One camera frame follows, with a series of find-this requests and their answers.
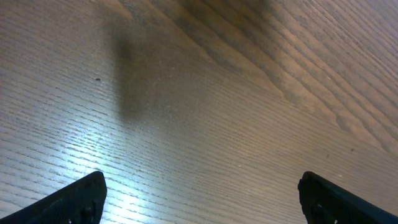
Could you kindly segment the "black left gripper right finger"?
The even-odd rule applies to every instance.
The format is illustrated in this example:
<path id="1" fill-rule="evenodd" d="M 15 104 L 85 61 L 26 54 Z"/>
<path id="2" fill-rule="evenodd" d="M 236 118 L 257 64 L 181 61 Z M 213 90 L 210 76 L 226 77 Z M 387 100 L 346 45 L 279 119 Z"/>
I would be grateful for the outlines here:
<path id="1" fill-rule="evenodd" d="M 299 201 L 308 223 L 397 223 L 397 216 L 363 200 L 314 172 L 298 183 Z"/>

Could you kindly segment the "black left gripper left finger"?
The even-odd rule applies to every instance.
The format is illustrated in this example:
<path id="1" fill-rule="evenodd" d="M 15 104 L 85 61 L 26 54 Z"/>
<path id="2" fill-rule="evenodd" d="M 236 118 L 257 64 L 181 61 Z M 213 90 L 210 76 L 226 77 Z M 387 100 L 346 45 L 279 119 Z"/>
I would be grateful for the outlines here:
<path id="1" fill-rule="evenodd" d="M 1 223 L 99 224 L 107 195 L 104 175 L 95 171 L 18 212 Z"/>

